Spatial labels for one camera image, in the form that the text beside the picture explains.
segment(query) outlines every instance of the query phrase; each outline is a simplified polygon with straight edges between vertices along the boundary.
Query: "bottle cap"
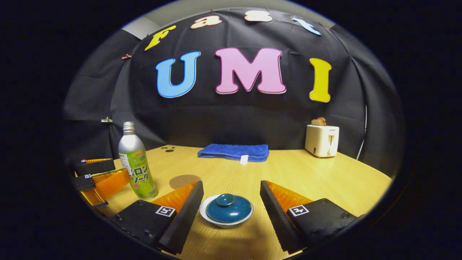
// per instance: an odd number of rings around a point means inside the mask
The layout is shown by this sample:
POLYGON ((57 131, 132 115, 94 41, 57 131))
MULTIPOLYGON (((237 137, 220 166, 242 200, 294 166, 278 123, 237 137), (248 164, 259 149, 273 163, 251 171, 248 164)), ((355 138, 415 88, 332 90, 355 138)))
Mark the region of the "bottle cap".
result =
POLYGON ((124 131, 135 131, 135 123, 133 122, 123 122, 124 131))

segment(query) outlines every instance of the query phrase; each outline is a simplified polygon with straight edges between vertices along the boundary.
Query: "lid knob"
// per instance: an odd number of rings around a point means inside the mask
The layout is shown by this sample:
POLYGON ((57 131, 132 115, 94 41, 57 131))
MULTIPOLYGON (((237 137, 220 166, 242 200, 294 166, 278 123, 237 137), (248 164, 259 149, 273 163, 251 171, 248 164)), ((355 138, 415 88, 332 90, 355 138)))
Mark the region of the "lid knob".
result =
POLYGON ((232 194, 229 194, 229 193, 221 194, 220 196, 218 196, 215 199, 217 204, 222 206, 222 207, 231 206, 234 203, 235 200, 236 200, 236 197, 234 195, 232 195, 232 194))

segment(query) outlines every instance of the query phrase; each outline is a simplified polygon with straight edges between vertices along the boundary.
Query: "white toaster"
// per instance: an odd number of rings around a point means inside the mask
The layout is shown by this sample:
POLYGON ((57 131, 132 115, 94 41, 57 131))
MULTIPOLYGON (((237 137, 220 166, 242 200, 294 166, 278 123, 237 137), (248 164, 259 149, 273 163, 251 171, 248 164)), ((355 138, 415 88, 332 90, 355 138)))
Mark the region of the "white toaster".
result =
POLYGON ((333 157, 339 146, 339 127, 309 124, 306 126, 305 149, 317 157, 333 157))

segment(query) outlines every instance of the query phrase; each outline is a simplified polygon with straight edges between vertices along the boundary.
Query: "screw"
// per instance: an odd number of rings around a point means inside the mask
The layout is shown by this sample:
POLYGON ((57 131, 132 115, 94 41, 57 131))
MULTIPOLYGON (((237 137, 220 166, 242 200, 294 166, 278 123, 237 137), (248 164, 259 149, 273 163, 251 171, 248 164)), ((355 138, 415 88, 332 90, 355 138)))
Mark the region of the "screw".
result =
POLYGON ((145 235, 148 237, 154 237, 149 230, 145 230, 145 235))

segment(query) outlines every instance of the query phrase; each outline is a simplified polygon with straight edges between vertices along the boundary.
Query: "teal lid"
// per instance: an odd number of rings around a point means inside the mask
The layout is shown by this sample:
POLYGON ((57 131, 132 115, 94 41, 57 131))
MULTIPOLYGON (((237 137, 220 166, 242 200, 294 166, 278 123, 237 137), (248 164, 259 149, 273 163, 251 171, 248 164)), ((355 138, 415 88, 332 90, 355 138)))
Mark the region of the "teal lid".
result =
POLYGON ((245 219, 252 210, 248 200, 232 194, 221 194, 207 206, 209 218, 220 223, 234 223, 245 219))

